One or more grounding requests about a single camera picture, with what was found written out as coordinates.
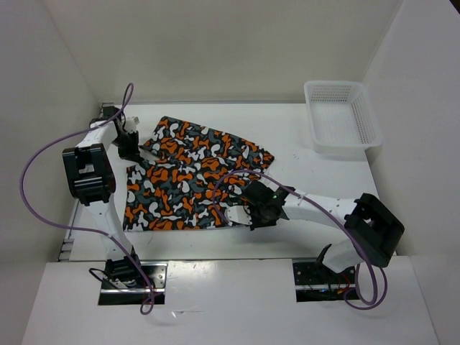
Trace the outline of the orange camouflage shorts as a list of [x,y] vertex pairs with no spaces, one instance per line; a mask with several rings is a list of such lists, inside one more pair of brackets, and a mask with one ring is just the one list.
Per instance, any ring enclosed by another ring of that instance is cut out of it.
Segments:
[[152,160],[126,169],[123,229],[216,229],[231,206],[274,162],[259,145],[228,132],[164,116],[141,145]]

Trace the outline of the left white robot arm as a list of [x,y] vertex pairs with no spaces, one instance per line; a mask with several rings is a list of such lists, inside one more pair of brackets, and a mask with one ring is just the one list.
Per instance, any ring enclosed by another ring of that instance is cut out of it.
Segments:
[[72,197],[87,208],[97,229],[105,233],[102,236],[106,251],[103,273],[113,288],[116,282],[128,288],[138,287],[144,277],[139,258],[116,213],[116,178],[106,151],[114,145],[120,159],[141,162],[138,123],[136,117],[127,119],[119,108],[105,105],[101,115],[91,120],[92,131],[77,146],[66,148],[62,153]]

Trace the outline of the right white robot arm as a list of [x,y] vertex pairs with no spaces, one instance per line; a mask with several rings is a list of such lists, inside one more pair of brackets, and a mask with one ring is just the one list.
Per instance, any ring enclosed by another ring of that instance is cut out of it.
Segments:
[[304,193],[292,187],[272,190],[255,181],[243,192],[254,228],[280,219],[336,226],[346,239],[326,247],[315,265],[316,277],[332,282],[346,268],[361,263],[386,268],[405,231],[399,219],[374,195],[343,199]]

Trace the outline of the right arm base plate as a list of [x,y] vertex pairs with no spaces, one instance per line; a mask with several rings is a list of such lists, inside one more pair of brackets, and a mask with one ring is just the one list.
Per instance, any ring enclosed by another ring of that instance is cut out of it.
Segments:
[[293,260],[295,296],[298,303],[343,300],[358,300],[355,288],[355,269],[346,268],[335,273],[313,259]]

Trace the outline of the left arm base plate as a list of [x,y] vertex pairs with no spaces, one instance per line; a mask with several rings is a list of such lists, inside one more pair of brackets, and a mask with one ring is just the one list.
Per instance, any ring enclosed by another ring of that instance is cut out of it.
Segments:
[[[141,262],[141,267],[148,276],[155,291],[155,305],[165,304],[165,288],[167,281],[167,262]],[[98,273],[101,287],[98,305],[136,305],[140,306],[150,295],[150,289],[142,278],[140,281],[110,281],[107,276]]]

